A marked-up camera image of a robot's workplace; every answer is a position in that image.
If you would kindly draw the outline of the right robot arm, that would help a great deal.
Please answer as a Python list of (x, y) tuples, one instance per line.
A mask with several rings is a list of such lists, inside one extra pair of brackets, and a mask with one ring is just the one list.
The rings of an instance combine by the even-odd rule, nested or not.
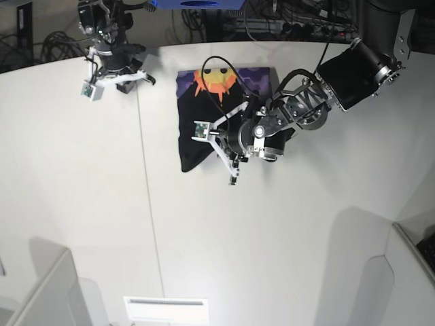
[(143, 70), (139, 56), (146, 47), (128, 41), (126, 32), (133, 27), (134, 10), (154, 12), (156, 4), (144, 1), (126, 4), (123, 1), (80, 1), (77, 5), (80, 18), (79, 27), (90, 38), (88, 48), (88, 78), (84, 80), (81, 95), (91, 101), (101, 99), (103, 91), (110, 85), (128, 94), (137, 81), (143, 80), (152, 85), (154, 77)]

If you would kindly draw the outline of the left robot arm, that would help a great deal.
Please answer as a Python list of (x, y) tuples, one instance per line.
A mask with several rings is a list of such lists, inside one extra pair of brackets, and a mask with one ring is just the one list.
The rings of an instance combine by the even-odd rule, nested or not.
[(337, 106), (347, 111), (365, 98), (392, 84), (409, 57), (409, 35), (417, 9), (429, 1), (357, 1), (358, 36), (344, 52), (321, 60), (314, 72), (289, 72), (268, 97), (250, 90), (244, 109), (224, 114), (226, 130), (208, 123), (203, 135), (230, 173), (230, 184), (239, 177), (239, 164), (250, 157), (274, 162), (297, 128), (318, 130)]

